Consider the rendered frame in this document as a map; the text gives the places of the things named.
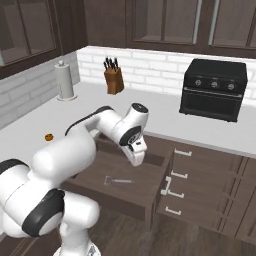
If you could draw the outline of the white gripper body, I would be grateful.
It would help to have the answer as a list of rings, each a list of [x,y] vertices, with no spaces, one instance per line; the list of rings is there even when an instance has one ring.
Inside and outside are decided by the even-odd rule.
[[[126,148],[126,156],[133,166],[139,166],[144,160],[146,150],[146,147],[135,147],[130,145]]]

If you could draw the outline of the grey metal peeler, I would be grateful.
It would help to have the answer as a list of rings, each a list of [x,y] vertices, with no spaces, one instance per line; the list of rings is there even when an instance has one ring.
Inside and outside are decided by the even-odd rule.
[[[128,179],[115,179],[112,178],[111,176],[106,176],[104,180],[105,185],[110,185],[112,183],[121,183],[121,184],[132,184],[133,180],[128,180]]]

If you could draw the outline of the open brown wooden drawer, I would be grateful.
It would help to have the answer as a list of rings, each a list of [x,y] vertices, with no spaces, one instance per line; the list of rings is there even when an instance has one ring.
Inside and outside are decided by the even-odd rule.
[[[87,196],[109,210],[141,220],[149,231],[174,148],[162,138],[145,135],[144,140],[148,147],[144,161],[133,167],[115,143],[100,135],[94,163],[66,181],[62,188]],[[105,185],[106,176],[133,180],[133,183]]]

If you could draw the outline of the brown drawer front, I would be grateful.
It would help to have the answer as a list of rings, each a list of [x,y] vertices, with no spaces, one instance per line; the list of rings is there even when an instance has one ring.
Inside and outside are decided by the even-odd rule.
[[[220,214],[225,212],[229,201],[229,198],[223,196],[222,194],[210,194],[197,189],[182,188],[181,190],[178,190],[177,187],[171,185],[169,190],[179,194],[184,193],[185,196],[182,199],[167,194],[163,197],[163,199],[178,200],[181,203],[194,205],[200,209],[216,211]]]
[[[176,146],[181,151],[192,151],[192,156],[184,156],[174,153],[173,167],[186,165],[189,167],[200,167],[203,169],[210,169],[213,167],[220,167],[228,169],[234,165],[239,169],[242,157],[239,155],[229,154],[221,151],[196,147],[191,145]]]
[[[175,211],[181,210],[182,214],[178,216],[168,213],[165,211],[166,206]],[[162,199],[158,205],[157,212],[179,220],[195,223],[203,228],[210,229],[215,232],[220,232],[219,228],[222,216],[216,211],[200,209],[194,205],[181,203],[178,200]]]
[[[176,173],[188,174],[188,178],[182,179],[172,176],[172,170]],[[178,190],[182,188],[197,189],[210,194],[223,194],[230,197],[235,185],[238,169],[234,165],[231,165],[228,169],[220,167],[203,169],[182,165],[177,168],[172,167],[169,174],[172,178],[170,186],[174,185]]]

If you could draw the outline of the brown wooden knife block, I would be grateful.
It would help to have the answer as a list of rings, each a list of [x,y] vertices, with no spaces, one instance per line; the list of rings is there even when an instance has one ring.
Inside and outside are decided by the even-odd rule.
[[[103,63],[105,67],[104,76],[107,84],[107,93],[116,95],[124,89],[122,71],[116,58],[106,57]]]

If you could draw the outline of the black toaster oven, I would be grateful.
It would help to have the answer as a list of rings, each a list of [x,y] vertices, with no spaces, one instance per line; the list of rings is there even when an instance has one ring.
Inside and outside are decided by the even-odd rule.
[[[184,74],[179,112],[236,122],[247,82],[243,62],[195,58]]]

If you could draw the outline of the white paper towel holder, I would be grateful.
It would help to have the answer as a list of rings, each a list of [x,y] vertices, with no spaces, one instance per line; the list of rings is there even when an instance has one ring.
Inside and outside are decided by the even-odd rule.
[[[76,98],[73,90],[73,83],[71,77],[70,66],[63,60],[59,60],[55,65],[55,75],[59,95],[57,97],[60,101],[71,101]]]

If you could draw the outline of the brown cupboard door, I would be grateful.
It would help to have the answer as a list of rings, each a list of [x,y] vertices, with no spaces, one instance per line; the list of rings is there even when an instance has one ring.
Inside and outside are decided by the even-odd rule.
[[[235,237],[256,245],[256,159],[247,161],[236,199],[241,220]]]

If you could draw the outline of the dark wall cupboards, glass doors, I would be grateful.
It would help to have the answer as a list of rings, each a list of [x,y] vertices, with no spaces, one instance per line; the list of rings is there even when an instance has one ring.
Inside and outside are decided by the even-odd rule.
[[[83,0],[0,0],[0,79],[86,45]]]

